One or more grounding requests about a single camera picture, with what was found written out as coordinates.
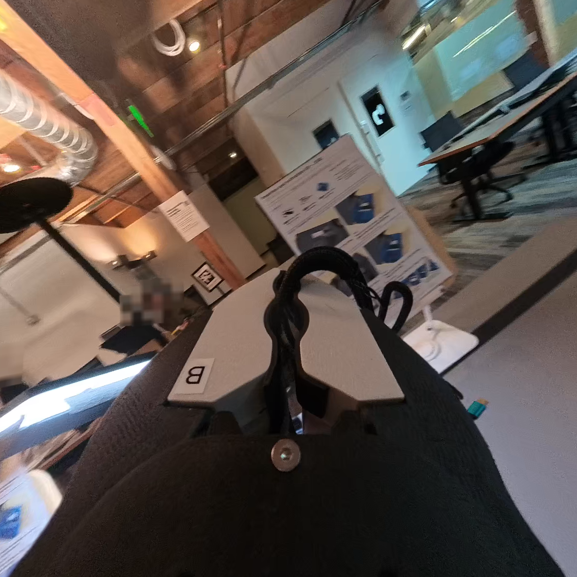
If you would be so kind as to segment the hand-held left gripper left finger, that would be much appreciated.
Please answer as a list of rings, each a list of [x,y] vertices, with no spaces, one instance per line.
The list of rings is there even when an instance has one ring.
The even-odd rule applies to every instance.
[[[265,272],[214,308],[168,395],[169,404],[231,412],[242,428],[267,421],[263,378],[273,344],[264,317],[279,273],[279,268]]]

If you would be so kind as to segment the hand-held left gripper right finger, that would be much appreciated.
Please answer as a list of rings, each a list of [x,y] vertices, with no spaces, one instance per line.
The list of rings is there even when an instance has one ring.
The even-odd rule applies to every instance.
[[[314,276],[301,280],[298,304],[304,307],[299,338],[299,378],[315,395],[301,405],[320,419],[345,411],[405,399],[384,354],[357,304]]]

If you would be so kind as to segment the black framed tag sign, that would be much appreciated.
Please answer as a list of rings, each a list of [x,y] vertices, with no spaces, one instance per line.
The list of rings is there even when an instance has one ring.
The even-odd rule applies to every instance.
[[[221,287],[223,279],[210,266],[203,263],[192,274],[193,286],[207,305],[212,305],[220,300],[224,295]]]

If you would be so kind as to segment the bright light panel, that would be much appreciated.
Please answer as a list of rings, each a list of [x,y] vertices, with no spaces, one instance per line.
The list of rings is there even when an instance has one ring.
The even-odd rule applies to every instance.
[[[78,412],[114,399],[152,361],[151,355],[35,386],[1,409],[1,433],[25,429],[58,415]]]

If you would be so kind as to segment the green exit sign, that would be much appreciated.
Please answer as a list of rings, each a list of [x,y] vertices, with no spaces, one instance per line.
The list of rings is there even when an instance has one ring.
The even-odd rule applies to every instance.
[[[149,127],[147,121],[145,120],[142,112],[138,109],[136,105],[132,102],[128,102],[126,106],[127,110],[127,120],[131,126],[138,127],[138,130],[148,137],[148,139],[153,140],[155,135],[151,128]]]

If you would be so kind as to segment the black disc pole stand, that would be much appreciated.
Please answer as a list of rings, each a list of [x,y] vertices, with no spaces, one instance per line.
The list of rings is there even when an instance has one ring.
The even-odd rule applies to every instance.
[[[74,195],[66,182],[33,177],[1,187],[1,234],[19,233],[35,224],[53,240],[116,303],[121,293],[54,228],[48,219],[62,212]]]

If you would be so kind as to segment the black phone sign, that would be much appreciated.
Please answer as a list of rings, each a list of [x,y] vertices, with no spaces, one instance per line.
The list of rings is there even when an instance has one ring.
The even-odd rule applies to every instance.
[[[395,123],[377,85],[362,94],[360,98],[378,137],[394,128]]]

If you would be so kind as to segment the black office chair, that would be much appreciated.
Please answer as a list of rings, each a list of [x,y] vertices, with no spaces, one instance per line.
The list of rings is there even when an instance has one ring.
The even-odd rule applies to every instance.
[[[421,132],[424,145],[432,152],[450,148],[453,139],[464,128],[451,111],[438,119],[431,126]],[[455,155],[445,157],[437,162],[439,183],[448,186],[460,184],[462,191],[451,200],[451,208],[459,206],[459,214],[454,222],[479,221],[479,220],[506,220],[512,213],[507,211],[486,212],[482,206],[479,194],[495,191],[504,195],[503,203],[513,200],[514,195],[499,185],[500,182],[517,179],[518,183],[524,182],[524,172],[514,172],[496,177],[493,168],[503,161],[516,147],[514,141],[493,142],[480,147],[474,147]]]

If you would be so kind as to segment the wooden top office desk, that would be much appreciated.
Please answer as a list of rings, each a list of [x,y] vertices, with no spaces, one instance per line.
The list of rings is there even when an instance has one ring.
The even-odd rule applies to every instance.
[[[466,127],[450,142],[424,158],[418,166],[438,164],[441,160],[484,146],[489,142],[508,140],[534,120],[547,114],[575,89],[576,71],[573,71],[539,96],[526,99],[515,108],[507,107],[507,111],[498,117],[482,121],[474,127]]]

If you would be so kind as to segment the white wall notice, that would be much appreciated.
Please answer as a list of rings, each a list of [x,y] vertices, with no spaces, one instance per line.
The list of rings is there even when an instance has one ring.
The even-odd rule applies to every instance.
[[[178,191],[160,203],[158,209],[185,242],[194,240],[209,229],[209,223],[185,191]]]

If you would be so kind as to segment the wooden post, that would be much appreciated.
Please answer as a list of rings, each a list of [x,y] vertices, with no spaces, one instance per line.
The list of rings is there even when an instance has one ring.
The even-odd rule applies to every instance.
[[[1,1],[1,20],[1,40],[71,97],[75,104],[88,111],[97,126],[119,149],[161,203],[178,191],[186,193],[187,186],[180,189],[175,184],[169,173],[156,164],[141,140],[6,1]],[[235,264],[213,237],[210,228],[192,242],[232,290],[246,283]]]

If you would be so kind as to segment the silver ventilation duct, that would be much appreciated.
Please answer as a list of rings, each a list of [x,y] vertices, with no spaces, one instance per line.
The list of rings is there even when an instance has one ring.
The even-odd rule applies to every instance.
[[[52,145],[60,154],[34,176],[77,186],[92,171],[97,144],[87,129],[1,71],[1,118]]]

